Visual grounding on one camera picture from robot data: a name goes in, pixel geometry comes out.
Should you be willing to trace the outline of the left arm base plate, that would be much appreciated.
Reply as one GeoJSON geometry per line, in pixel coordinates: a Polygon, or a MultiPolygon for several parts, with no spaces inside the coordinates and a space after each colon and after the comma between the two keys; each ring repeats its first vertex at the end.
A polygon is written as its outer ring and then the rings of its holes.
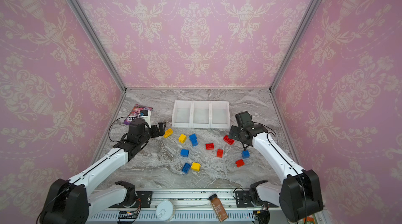
{"type": "Polygon", "coordinates": [[[141,208],[150,208],[152,201],[153,191],[136,191],[136,197],[138,198],[131,205],[125,203],[119,203],[111,206],[110,208],[135,208],[137,209],[139,205],[141,208]]]}

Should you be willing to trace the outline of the red arch lego brick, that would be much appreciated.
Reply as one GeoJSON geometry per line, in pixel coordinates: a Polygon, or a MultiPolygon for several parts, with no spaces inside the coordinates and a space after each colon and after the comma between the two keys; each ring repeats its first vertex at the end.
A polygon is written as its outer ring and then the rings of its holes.
{"type": "Polygon", "coordinates": [[[230,139],[227,135],[224,136],[223,138],[224,142],[227,143],[228,145],[233,145],[234,144],[234,140],[230,139]]]}

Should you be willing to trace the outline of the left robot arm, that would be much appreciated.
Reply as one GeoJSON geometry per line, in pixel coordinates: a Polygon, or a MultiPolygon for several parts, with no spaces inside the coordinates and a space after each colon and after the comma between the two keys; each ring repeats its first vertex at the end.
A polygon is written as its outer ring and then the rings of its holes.
{"type": "Polygon", "coordinates": [[[131,161],[152,138],[165,134],[166,123],[157,125],[143,118],[133,119],[129,130],[97,162],[70,177],[52,183],[36,222],[38,224],[84,224],[94,215],[114,205],[141,208],[134,184],[118,181],[99,192],[95,189],[118,168],[131,161]]]}

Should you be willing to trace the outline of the white bin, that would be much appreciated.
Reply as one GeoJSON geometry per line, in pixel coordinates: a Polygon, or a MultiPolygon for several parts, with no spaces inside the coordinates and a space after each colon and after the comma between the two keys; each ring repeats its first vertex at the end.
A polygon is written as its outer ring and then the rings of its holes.
{"type": "Polygon", "coordinates": [[[192,127],[192,100],[176,100],[172,113],[173,128],[192,127]]]}
{"type": "Polygon", "coordinates": [[[211,123],[214,129],[230,128],[230,108],[228,101],[211,101],[210,107],[211,123]]]}
{"type": "Polygon", "coordinates": [[[210,101],[194,101],[193,102],[193,128],[209,128],[209,109],[210,101]]]}

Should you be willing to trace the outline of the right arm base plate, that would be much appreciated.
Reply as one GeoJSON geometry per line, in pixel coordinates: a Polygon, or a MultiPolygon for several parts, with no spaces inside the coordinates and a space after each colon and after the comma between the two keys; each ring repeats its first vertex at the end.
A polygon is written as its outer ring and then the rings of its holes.
{"type": "Polygon", "coordinates": [[[238,208],[251,208],[251,207],[277,207],[277,205],[259,199],[256,193],[250,191],[235,191],[234,198],[238,208]]]}

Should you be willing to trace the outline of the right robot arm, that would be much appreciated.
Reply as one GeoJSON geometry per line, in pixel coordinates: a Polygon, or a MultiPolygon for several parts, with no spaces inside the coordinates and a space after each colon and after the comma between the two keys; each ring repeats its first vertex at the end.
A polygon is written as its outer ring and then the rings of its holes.
{"type": "Polygon", "coordinates": [[[237,125],[232,126],[229,138],[239,141],[244,148],[255,148],[274,169],[281,185],[263,180],[250,186],[251,201],[256,206],[266,203],[281,208],[292,222],[306,219],[323,210],[319,176],[297,164],[275,142],[276,133],[270,127],[252,120],[248,112],[235,115],[237,125]]]}

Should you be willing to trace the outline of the blue long lego brick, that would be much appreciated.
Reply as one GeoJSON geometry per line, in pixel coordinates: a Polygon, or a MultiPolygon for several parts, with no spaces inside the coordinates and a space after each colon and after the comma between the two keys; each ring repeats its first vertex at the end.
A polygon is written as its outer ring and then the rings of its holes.
{"type": "Polygon", "coordinates": [[[192,144],[192,146],[193,146],[193,147],[195,147],[195,146],[197,146],[197,145],[198,145],[198,141],[197,141],[197,139],[196,139],[196,138],[194,138],[194,139],[190,139],[190,141],[191,141],[191,144],[192,144]]]}

